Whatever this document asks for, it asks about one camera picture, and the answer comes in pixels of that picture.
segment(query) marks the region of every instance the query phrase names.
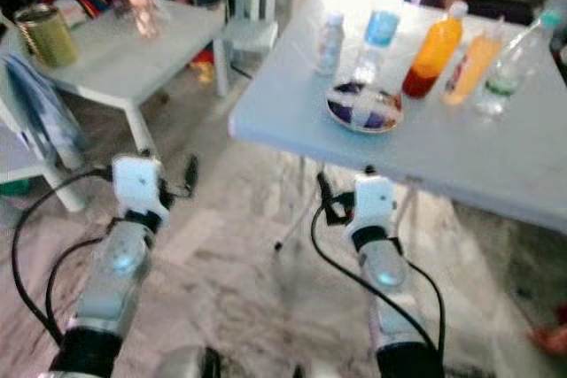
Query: white chair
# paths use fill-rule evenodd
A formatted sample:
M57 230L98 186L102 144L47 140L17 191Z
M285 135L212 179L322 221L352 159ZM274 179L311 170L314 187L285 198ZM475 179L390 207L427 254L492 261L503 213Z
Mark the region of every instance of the white chair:
M276 0L236 0L235 15L214 39L219 96L229 93L232 51L266 55L277 38Z
M10 27L0 42L0 57L6 52L26 56L14 27ZM57 152L46 148L47 144L34 131L15 96L4 62L0 61L0 183L43 176L55 188L64 180L55 167ZM67 153L66 159L73 163L80 157L75 152L67 150ZM85 207L83 199L70 188L59 190L57 195L70 212Z

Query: floor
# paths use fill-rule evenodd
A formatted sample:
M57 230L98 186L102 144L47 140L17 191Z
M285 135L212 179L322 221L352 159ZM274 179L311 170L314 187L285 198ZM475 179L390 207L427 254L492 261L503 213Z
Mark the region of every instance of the floor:
M291 154L229 138L227 115L246 84L238 80L233 96L221 100L214 85L199 83L185 70L163 88L168 102L154 96L143 106L165 177L181 181L191 153L199 156L201 175L195 199L179 200L159 233L153 269L114 376L165 378L156 372L164 363L182 347L204 343L236 359L249 377L291 378L295 365L310 359L329 362L345 378L376 377L368 350L368 297L316 257L307 238L312 214L279 254L273 251L304 207L315 209L317 165L302 166ZM91 140L89 160L104 164L118 153L134 152L120 112L73 96L65 101ZM326 169L338 189L352 187L353 173ZM110 185L77 186L89 198L87 210L70 214L52 199L23 234L25 284L37 300L43 299L54 257L70 243L99 234L113 215ZM39 181L30 197L10 202L29 205L45 188ZM398 188L397 196L404 191ZM340 229L320 231L323 247L355 267ZM16 296L10 233L0 235L0 376L37 376L48 367L54 345ZM445 363L451 376L565 376L565 359L540 354L526 338L533 321L552 322L552 306L567 300L561 292L567 289L565 239L426 193L419 194L400 236L407 255L431 273L445 295ZM88 267L85 249L60 271L55 306L61 324L73 311ZM515 304L508 294L520 285L523 297ZM420 280L416 294L435 336L435 298Z

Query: orange juice bottle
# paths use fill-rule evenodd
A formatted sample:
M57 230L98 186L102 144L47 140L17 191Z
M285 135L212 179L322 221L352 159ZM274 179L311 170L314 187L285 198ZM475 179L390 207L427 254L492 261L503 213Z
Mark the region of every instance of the orange juice bottle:
M443 100L449 105L458 105L472 93L486 69L502 49L502 23L498 21L489 32L476 36L462 61L455 68L453 76L445 86Z
M404 80L402 90L406 95L420 98L431 90L461 41L461 19L467 10L466 3L454 2L447 16L431 26Z

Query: metal can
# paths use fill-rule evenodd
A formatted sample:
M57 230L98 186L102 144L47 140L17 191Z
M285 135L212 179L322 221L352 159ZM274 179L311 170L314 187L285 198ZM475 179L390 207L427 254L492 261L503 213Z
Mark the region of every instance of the metal can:
M77 45L59 10L35 4L15 13L19 31L31 50L47 66L68 66L78 57Z

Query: black cable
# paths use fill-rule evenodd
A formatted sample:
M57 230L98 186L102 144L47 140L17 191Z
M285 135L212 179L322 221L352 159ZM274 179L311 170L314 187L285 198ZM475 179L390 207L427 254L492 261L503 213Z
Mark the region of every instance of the black cable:
M50 189L47 193L45 193L37 201L35 201L35 203L31 207L29 207L27 210L23 212L23 214L18 220L18 224L16 225L16 228L14 229L14 233L12 237L12 252L11 252L12 276L14 278L14 284L16 285L16 290L18 291L21 300L24 302L24 305L26 305L29 311L42 323L42 325L45 327L47 332L49 332L53 340L55 340L55 343L57 345L61 345L63 336L61 335L61 333L57 328L54 328L51 325L47 316L45 316L45 314L40 310L40 308L34 303L34 300L32 300L29 294L27 293L26 287L24 286L23 281L21 280L21 275L19 273L19 263L18 263L18 242L22 228L24 227L24 225L26 224L27 220L32 215L32 213L34 213L35 210L37 210L37 208L40 205L42 205L48 198L52 197L58 190L63 189L64 187L70 185L71 183L79 181L80 179L84 179L90 176L99 176L107 180L111 178L108 169L92 169L89 170L88 172L77 174L76 176L73 176L67 179L66 181L62 182L56 188Z
M441 361L443 361L443 356L445 354L445 333L447 328L447 321L445 317L445 301L443 300L443 295L441 290L437 286L437 283L431 278L423 269L413 264L411 261L407 260L409 266L423 276L427 282L433 287L435 295L437 296L437 301L439 303L439 340L437 343L437 351Z
M66 258L71 254L73 254L75 251L79 250L82 247L88 247L89 245L100 243L102 240L103 238L92 238L70 246L59 255L59 257L55 261L55 264L53 265L53 268L51 269L50 279L47 281L47 288L45 289L45 313L47 315L47 319L49 320L50 324L54 328L56 328L61 335L63 335L63 333L59 329L57 319L55 319L55 313L53 312L53 304L51 301L53 297L53 286L55 285L55 278L57 277L57 272L61 267L61 265L63 264L63 262L66 260Z
M253 77L247 73L244 70L241 70L240 68L238 68L237 66L235 66L234 64L230 64L230 68L232 68L234 71L236 71L237 73L239 73L240 75L243 75L244 77L246 77L248 80L253 80Z
M334 197L331 200L329 200L329 203L333 204L338 200L339 200L339 197ZM379 289L377 289L376 287L374 287L373 285L368 283L366 280L362 279L357 274L354 274L350 270L342 267L339 263L337 263L335 260L333 260L331 257L329 257L327 254L325 254L321 250L321 248L319 247L319 244L317 242L315 228L316 228L316 224L317 224L317 221L319 219L319 216L321 216L321 213L323 212L324 208L325 208L325 204L321 204L319 206L319 208L317 208L317 211L315 212L315 215L313 216L313 220L311 220L311 242L313 243L313 246L315 247L315 250L317 251L317 253L327 263L329 263L331 266L335 267L339 272L341 272L342 274L346 275L347 277L349 277L350 279L352 279L353 281L355 281L356 283L361 285L365 290L367 290L371 294L382 299L387 305L389 305L393 310L395 310L401 317L403 317L405 320L407 320L409 322L409 324L417 331L417 333L425 341L425 344L427 345L428 349L437 353L437 349L435 348L435 344L433 343L433 341L431 340L431 338L429 337L429 335L427 334L425 329L423 329L423 327L419 323L417 323L417 320L415 320L408 312L406 312L403 308L401 308L399 305L397 305L393 300L391 300L382 291L380 291Z

